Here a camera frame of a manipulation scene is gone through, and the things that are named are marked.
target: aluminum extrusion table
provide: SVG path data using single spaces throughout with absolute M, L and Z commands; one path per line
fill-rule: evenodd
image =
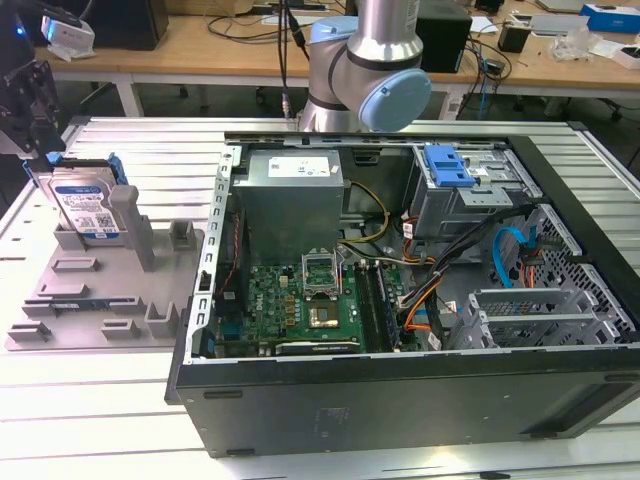
M 203 227 L 223 132 L 288 130 L 253 119 L 95 118 L 65 133 L 68 154 L 115 151 L 154 227 Z M 640 185 L 588 133 L 560 123 L 419 122 L 424 133 L 528 135 L 640 272 Z M 32 184 L 0 221 L 0 331 L 20 315 L 55 247 L 57 212 Z M 171 352 L 0 351 L 3 478 L 637 479 L 640 401 L 574 440 L 212 460 L 184 408 L 163 401 Z

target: red cable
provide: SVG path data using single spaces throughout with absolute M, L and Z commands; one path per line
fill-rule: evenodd
M 222 292 L 225 291 L 231 281 L 231 277 L 233 277 L 233 272 L 236 271 L 236 265 L 238 264 L 238 256 L 240 252 L 240 248 L 238 246 L 238 239 L 240 237 L 240 217 L 237 213 L 234 213 L 233 216 L 235 218 L 235 232 L 233 234 L 233 266 L 231 267 L 231 271 L 229 271 L 229 275 L 227 275 L 227 278 L 222 284 L 222 287 L 216 292 L 216 296 L 220 296 Z

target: motherboard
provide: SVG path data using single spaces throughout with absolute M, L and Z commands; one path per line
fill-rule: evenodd
M 220 319 L 216 355 L 221 347 L 225 356 L 391 351 L 400 270 L 313 260 L 251 266 L 246 312 Z

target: wooden table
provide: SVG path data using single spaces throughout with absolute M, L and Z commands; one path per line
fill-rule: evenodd
M 242 19 L 250 23 L 257 17 Z M 224 31 L 223 21 L 216 29 Z M 255 35 L 273 31 L 276 26 L 241 27 L 234 25 L 233 35 Z M 309 38 L 309 27 L 305 27 Z M 193 84 L 193 85 L 251 85 L 280 86 L 280 68 L 274 43 L 255 45 L 232 42 L 212 35 L 203 17 L 172 16 L 162 42 L 152 52 L 120 49 L 96 49 L 92 58 L 67 63 L 44 48 L 38 57 L 51 63 L 58 80 L 113 82 L 127 116 L 142 116 L 142 107 L 134 85 L 136 83 Z M 293 43 L 289 45 L 288 84 L 291 87 L 308 85 L 309 65 Z M 465 74 L 432 74 L 435 91 L 460 96 L 475 79 L 473 72 Z M 454 119 L 445 102 L 440 118 Z
M 603 0 L 601 3 L 615 3 Z M 542 13 L 532 3 L 506 0 L 494 19 L 502 22 L 514 10 L 522 13 Z M 253 18 L 242 19 L 249 23 Z M 224 30 L 220 22 L 217 28 Z M 252 35 L 272 31 L 274 26 L 257 23 L 234 25 L 228 33 Z M 305 28 L 309 37 L 309 27 Z M 632 35 L 603 34 L 621 42 L 633 41 Z M 498 34 L 482 34 L 483 42 L 495 46 Z M 552 97 L 640 98 L 640 72 L 627 70 L 612 60 L 594 57 L 592 61 L 556 62 L 547 54 L 552 40 L 530 36 L 521 54 L 507 54 L 513 72 L 500 86 L 498 94 L 542 95 Z M 280 86 L 275 44 L 248 45 L 234 43 L 210 34 L 203 17 L 170 18 L 169 29 L 158 48 L 152 52 L 116 49 L 96 49 L 97 56 L 64 62 L 45 49 L 38 56 L 51 62 L 58 80 L 113 82 L 118 88 L 125 114 L 142 116 L 136 83 L 192 85 Z M 491 58 L 497 54 L 487 52 Z M 288 75 L 292 87 L 306 87 L 309 67 L 302 53 L 292 45 L 289 49 Z M 431 74 L 434 90 L 446 92 L 440 119 L 454 120 L 464 95 L 475 82 L 476 61 L 469 52 L 457 74 Z M 199 89 L 201 102 L 206 104 L 204 88 Z
M 599 4 L 620 4 L 619 1 L 603 0 Z M 639 5 L 633 0 L 627 5 Z M 494 23 L 504 22 L 517 10 L 522 14 L 548 13 L 528 0 L 506 0 Z M 633 43 L 634 35 L 595 32 L 608 40 Z M 473 37 L 497 48 L 500 32 L 474 34 Z M 600 98 L 640 98 L 640 71 L 627 70 L 613 60 L 594 55 L 590 61 L 576 60 L 557 62 L 547 50 L 553 40 L 549 37 L 529 35 L 520 54 L 506 53 L 511 60 L 513 71 L 500 85 L 498 94 L 541 95 L 550 97 L 600 97 Z M 499 54 L 484 49 L 483 55 L 496 60 L 504 60 Z M 461 62 L 467 73 L 477 73 L 477 62 L 471 52 L 466 52 Z

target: blue hard drive label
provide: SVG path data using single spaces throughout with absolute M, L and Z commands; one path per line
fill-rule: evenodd
M 75 230 L 87 238 L 115 238 L 118 226 L 105 195 L 95 185 L 58 186 L 55 195 Z

